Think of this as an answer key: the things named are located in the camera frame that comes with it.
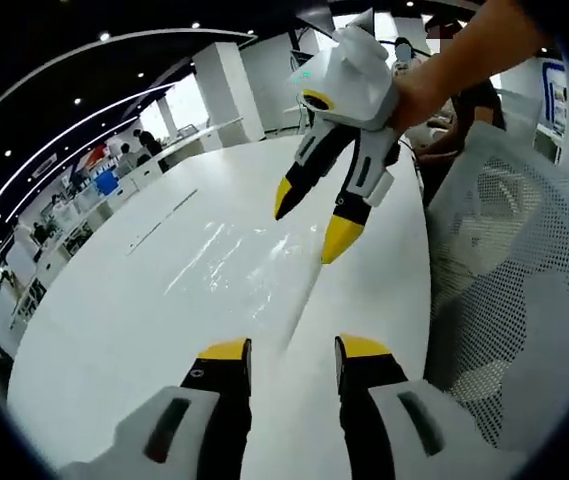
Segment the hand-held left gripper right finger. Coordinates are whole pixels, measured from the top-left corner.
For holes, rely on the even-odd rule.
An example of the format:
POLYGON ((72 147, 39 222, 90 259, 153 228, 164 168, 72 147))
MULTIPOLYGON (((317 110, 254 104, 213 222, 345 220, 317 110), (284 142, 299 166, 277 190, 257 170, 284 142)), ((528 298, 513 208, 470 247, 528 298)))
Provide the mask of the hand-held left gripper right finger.
POLYGON ((335 337, 340 426, 354 479, 489 479, 498 452, 473 417, 425 380, 411 381, 390 350, 335 337))

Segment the person's right hand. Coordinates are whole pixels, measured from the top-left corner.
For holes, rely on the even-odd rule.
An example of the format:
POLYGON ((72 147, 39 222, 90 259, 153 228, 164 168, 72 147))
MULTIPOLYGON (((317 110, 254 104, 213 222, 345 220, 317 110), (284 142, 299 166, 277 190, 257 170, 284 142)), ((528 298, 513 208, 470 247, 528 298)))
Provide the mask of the person's right hand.
POLYGON ((398 102, 388 119, 397 133, 428 120, 455 93, 455 80, 438 57, 394 79, 398 102))

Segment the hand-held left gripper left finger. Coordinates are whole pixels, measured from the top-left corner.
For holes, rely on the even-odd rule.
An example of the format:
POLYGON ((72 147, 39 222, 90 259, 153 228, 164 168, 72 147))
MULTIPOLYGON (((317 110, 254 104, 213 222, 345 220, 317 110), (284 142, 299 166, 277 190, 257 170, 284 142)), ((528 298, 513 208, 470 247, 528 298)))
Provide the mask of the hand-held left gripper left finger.
POLYGON ((60 479, 238 479, 251 429, 247 337, 200 352, 179 386, 168 386, 119 422, 112 445, 72 462, 60 479))

